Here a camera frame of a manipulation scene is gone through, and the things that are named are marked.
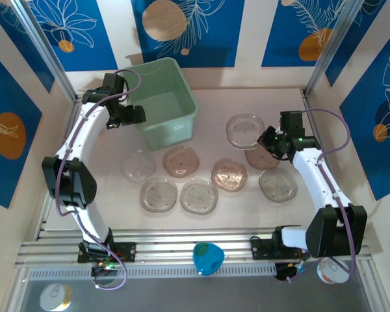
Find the wall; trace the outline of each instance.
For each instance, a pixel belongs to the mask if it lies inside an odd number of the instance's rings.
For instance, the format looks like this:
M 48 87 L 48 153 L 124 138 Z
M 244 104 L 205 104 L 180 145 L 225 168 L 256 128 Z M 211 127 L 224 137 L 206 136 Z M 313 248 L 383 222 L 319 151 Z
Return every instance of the wall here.
M 351 143 L 329 161 L 348 197 L 368 211 L 366 239 L 390 301 L 390 0 L 377 5 L 351 26 L 349 49 L 340 47 L 309 102 L 339 111 L 350 126 Z M 315 119 L 325 149 L 345 141 L 335 118 Z
M 174 57 L 193 88 L 304 87 L 344 4 L 343 0 L 29 2 L 79 92 L 99 86 L 104 72 L 160 57 Z
M 0 21 L 20 32 L 9 16 L 0 14 Z M 23 32 L 16 46 L 5 29 L 0 24 L 0 306 L 20 244 L 33 238 L 43 205 L 42 159 L 56 152 L 72 109 L 40 58 L 30 57 Z

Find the plastic storage container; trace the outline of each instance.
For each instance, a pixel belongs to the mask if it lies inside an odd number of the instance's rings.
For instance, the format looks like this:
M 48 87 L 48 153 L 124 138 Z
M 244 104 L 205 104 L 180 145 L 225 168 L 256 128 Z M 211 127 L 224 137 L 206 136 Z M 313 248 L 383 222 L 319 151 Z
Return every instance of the plastic storage container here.
M 129 103 L 144 108 L 146 122 L 136 127 L 143 132 L 149 149 L 191 139 L 199 106 L 177 62 L 166 57 L 130 68 L 142 76 L 142 84 L 130 94 Z M 123 76 L 130 88 L 137 85 L 136 75 L 125 71 Z

